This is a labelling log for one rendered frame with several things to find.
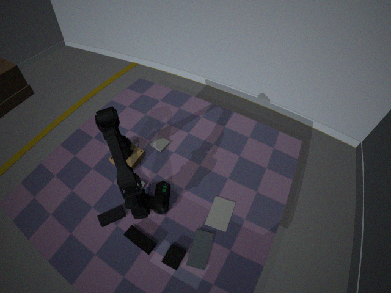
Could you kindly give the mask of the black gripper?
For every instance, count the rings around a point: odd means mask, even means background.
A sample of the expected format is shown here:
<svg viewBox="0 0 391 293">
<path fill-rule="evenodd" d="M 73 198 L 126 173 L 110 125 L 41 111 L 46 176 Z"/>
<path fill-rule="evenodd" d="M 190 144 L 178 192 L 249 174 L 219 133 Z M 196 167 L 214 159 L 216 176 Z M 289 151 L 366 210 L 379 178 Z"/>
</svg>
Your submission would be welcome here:
<svg viewBox="0 0 391 293">
<path fill-rule="evenodd" d="M 143 191 L 142 197 L 144 199 L 144 202 L 147 204 L 147 207 L 149 207 L 151 210 L 153 210 L 153 205 L 157 209 L 162 209 L 165 207 L 166 196 L 163 193 L 155 194 L 154 197 L 152 195 L 149 196 L 149 193 L 145 193 L 145 189 L 142 189 L 142 191 Z M 125 199 L 124 207 L 126 209 L 130 209 L 128 198 Z"/>
</svg>

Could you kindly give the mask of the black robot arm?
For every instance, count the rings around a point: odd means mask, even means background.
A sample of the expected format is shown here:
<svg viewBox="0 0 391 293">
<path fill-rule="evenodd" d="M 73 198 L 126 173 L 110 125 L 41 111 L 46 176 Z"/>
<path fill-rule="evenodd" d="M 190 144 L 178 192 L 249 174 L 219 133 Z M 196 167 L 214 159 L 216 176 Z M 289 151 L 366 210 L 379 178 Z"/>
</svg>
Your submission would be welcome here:
<svg viewBox="0 0 391 293">
<path fill-rule="evenodd" d="M 142 197 L 142 184 L 139 176 L 128 166 L 126 160 L 132 155 L 131 141 L 121 135 L 118 127 L 120 120 L 114 107 L 99 110 L 95 115 L 97 128 L 107 141 L 112 158 L 117 168 L 117 184 L 124 199 L 128 198 L 130 210 L 135 219 L 147 218 L 150 208 Z M 137 185 L 138 183 L 138 185 Z M 123 190 L 125 191 L 123 193 Z"/>
</svg>

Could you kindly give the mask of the dark grey controller unit with green rocker switches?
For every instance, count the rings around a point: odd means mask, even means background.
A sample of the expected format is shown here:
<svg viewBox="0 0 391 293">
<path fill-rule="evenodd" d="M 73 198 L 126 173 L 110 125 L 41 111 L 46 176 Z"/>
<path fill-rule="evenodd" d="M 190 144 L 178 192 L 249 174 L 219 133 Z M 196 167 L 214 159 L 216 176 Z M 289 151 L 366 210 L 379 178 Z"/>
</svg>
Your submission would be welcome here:
<svg viewBox="0 0 391 293">
<path fill-rule="evenodd" d="M 161 193 L 163 193 L 166 196 L 165 207 L 162 209 L 157 209 L 153 205 L 153 211 L 157 214 L 160 214 L 160 215 L 165 214 L 169 210 L 169 197 L 170 197 L 170 184 L 169 183 L 167 183 L 165 181 L 161 181 L 161 182 L 157 183 L 156 189 L 155 189 L 155 194 L 161 194 Z"/>
</svg>

